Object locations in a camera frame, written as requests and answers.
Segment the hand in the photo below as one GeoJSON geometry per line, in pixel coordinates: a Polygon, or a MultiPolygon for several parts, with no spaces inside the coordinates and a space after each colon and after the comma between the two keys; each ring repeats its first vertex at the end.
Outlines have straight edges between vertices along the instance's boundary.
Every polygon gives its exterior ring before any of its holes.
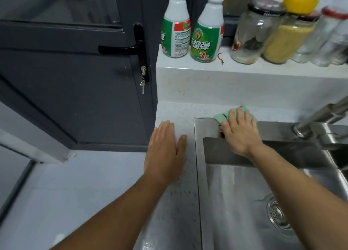
{"type": "Polygon", "coordinates": [[[164,185],[176,181],[182,173],[186,160],[186,140],[187,135],[183,134],[176,145],[174,123],[168,120],[162,121],[158,128],[154,128],[151,135],[144,174],[164,185]]]}
{"type": "Polygon", "coordinates": [[[250,111],[245,112],[245,117],[241,107],[237,108],[237,120],[235,112],[230,110],[228,122],[221,123],[221,129],[229,143],[232,151],[237,155],[251,158],[251,150],[263,145],[257,128],[257,120],[253,117],[250,120],[250,111]]]}

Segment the speckled countertop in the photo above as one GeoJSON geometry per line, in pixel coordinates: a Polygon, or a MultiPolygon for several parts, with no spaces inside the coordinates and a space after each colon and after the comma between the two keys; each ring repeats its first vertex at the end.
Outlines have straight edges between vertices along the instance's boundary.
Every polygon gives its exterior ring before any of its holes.
{"type": "MultiPolygon", "coordinates": [[[[188,135],[187,161],[179,182],[168,187],[148,225],[143,229],[143,249],[202,249],[194,141],[194,118],[213,117],[236,107],[210,104],[158,102],[156,126],[162,120],[175,123],[175,136],[188,135]]],[[[258,108],[248,106],[258,120],[296,122],[311,114],[304,110],[258,108]]],[[[348,125],[348,120],[340,124],[348,125]]]]}

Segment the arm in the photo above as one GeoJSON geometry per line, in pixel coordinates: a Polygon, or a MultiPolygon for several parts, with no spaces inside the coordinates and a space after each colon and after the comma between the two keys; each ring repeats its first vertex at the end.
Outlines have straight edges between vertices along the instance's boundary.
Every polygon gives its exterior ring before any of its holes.
{"type": "Polygon", "coordinates": [[[51,250],[132,250],[163,192],[181,174],[186,139],[182,135],[176,147],[173,123],[155,127],[142,177],[51,250]]]}
{"type": "Polygon", "coordinates": [[[237,108],[222,131],[233,152],[253,161],[308,249],[347,249],[348,204],[265,146],[256,119],[237,108]]]}

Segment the right arm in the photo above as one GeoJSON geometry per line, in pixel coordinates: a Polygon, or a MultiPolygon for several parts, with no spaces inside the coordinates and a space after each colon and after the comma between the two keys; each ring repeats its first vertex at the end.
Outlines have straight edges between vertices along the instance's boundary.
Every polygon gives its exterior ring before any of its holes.
{"type": "Polygon", "coordinates": [[[222,131],[238,154],[259,169],[301,242],[308,249],[348,248],[348,204],[298,170],[259,136],[256,119],[237,108],[230,111],[222,131]]]}

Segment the green label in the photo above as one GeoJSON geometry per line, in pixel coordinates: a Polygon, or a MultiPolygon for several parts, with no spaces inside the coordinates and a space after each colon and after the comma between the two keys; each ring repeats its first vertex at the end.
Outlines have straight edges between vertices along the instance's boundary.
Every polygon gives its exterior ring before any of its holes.
{"type": "Polygon", "coordinates": [[[169,57],[182,57],[190,45],[191,22],[172,22],[163,19],[161,43],[163,53],[169,57]]]}
{"type": "Polygon", "coordinates": [[[220,49],[223,26],[212,28],[196,24],[191,39],[191,55],[199,62],[212,62],[220,49]]]}

